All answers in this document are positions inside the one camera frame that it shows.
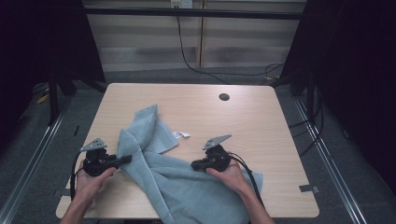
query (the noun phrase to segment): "light blue towel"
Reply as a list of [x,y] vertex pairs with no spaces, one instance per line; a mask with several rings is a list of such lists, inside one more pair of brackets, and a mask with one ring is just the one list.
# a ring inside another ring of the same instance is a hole
[[[172,132],[158,119],[156,105],[137,111],[131,126],[120,132],[117,157],[133,155],[132,162],[121,166],[121,170],[146,192],[161,221],[248,223],[242,200],[218,179],[193,171],[187,161],[159,154],[176,145]],[[262,175],[253,174],[261,189]]]

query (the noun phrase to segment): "table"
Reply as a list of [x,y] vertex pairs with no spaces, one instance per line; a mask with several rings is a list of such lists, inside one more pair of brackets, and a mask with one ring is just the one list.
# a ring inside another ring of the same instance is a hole
[[[230,99],[221,100],[223,93]],[[241,156],[251,170],[263,173],[262,199],[271,217],[318,215],[313,193],[300,191],[299,186],[309,183],[273,88],[110,84],[85,144],[100,137],[107,143],[107,153],[115,154],[120,130],[130,126],[134,112],[154,104],[172,132],[191,135],[178,138],[178,146],[166,155],[199,160],[205,156],[202,146],[208,138],[229,133],[232,137],[221,145]],[[70,197],[63,196],[56,215],[62,217],[69,204]],[[85,217],[158,218],[146,194],[121,171],[105,182]]]

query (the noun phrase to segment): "cable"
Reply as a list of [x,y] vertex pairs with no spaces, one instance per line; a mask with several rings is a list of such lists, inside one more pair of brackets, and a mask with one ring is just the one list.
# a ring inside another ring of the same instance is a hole
[[76,164],[77,164],[77,160],[78,160],[78,156],[81,152],[79,151],[76,154],[76,157],[73,160],[73,166],[72,166],[72,174],[70,175],[70,198],[73,201],[74,196],[76,195],[76,175],[78,173],[78,171],[80,171],[81,169],[79,169],[77,172],[76,171]]
[[[196,70],[196,69],[192,68],[192,67],[189,65],[189,63],[187,63],[186,56],[185,56],[185,54],[184,54],[183,41],[182,41],[182,38],[181,38],[181,28],[180,28],[180,27],[181,27],[181,25],[180,25],[180,17],[177,17],[178,37],[179,37],[179,40],[180,40],[181,54],[182,54],[182,56],[183,56],[184,63],[190,68],[190,70],[192,70],[192,71],[194,71],[194,72],[196,72],[196,73],[200,73],[200,74],[204,74],[204,75],[209,75],[209,76],[214,77],[215,79],[217,79],[217,80],[219,80],[220,82],[223,82],[223,83],[225,83],[225,84],[231,85],[230,83],[228,83],[228,82],[226,82],[226,81],[222,80],[221,78],[216,77],[216,76],[214,76],[214,75],[233,75],[233,76],[244,76],[244,77],[256,77],[256,76],[263,76],[263,75],[265,75],[264,81],[260,84],[260,85],[262,85],[262,84],[267,80],[267,78],[268,78],[267,75],[268,75],[269,73],[271,73],[272,71],[274,71],[275,69],[277,69],[279,66],[281,66],[281,65],[284,64],[284,63],[272,63],[272,64],[269,64],[269,65],[265,66],[265,71],[264,71],[264,72],[262,72],[262,73],[257,73],[257,74],[223,73],[223,72],[211,72],[211,73],[209,73],[209,72],[203,72],[203,71]],[[267,71],[267,69],[268,69],[269,66],[276,66],[276,67],[273,68],[273,69],[271,69],[270,71]]]
[[323,107],[322,107],[322,99],[321,96],[318,93],[318,101],[319,101],[319,108],[318,110],[320,111],[320,115],[321,115],[321,119],[320,119],[320,129],[318,131],[318,134],[315,136],[314,141],[302,152],[299,154],[300,157],[302,157],[320,138],[321,132],[323,130],[323,126],[324,126],[324,115],[323,115]]
[[253,176],[251,170],[248,168],[247,164],[242,160],[242,158],[240,158],[238,155],[236,155],[234,153],[230,153],[230,154],[235,155],[236,157],[238,157],[238,158],[236,158],[236,157],[230,156],[231,159],[239,162],[245,168],[245,170],[247,171],[248,176],[250,177],[250,181],[251,181],[253,189],[254,189],[254,191],[256,193],[256,197],[260,201],[262,206],[265,208],[264,203],[262,202],[262,196],[260,195],[259,189],[257,188],[257,183],[256,183],[256,180],[254,179],[254,176]]

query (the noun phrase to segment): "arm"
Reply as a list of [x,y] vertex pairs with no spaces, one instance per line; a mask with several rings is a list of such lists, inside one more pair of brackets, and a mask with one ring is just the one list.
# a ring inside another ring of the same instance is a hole
[[81,223],[85,213],[91,207],[93,199],[102,187],[103,182],[112,176],[115,171],[116,168],[111,167],[101,175],[93,177],[85,173],[84,170],[80,170],[77,173],[76,196],[67,208],[61,224]]
[[231,160],[227,170],[221,173],[213,168],[207,168],[206,172],[220,179],[227,188],[235,191],[241,197],[252,224],[275,223],[244,178],[238,162]]

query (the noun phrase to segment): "white wall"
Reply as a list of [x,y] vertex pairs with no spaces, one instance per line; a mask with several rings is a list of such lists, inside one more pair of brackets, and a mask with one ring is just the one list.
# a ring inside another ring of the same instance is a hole
[[[170,0],[85,0],[84,4],[170,7]],[[304,0],[201,0],[193,1],[193,7],[302,12]],[[89,15],[89,20],[106,72],[186,67],[175,17]],[[297,21],[223,18],[180,18],[180,22],[186,59],[194,67],[283,63],[298,25]]]

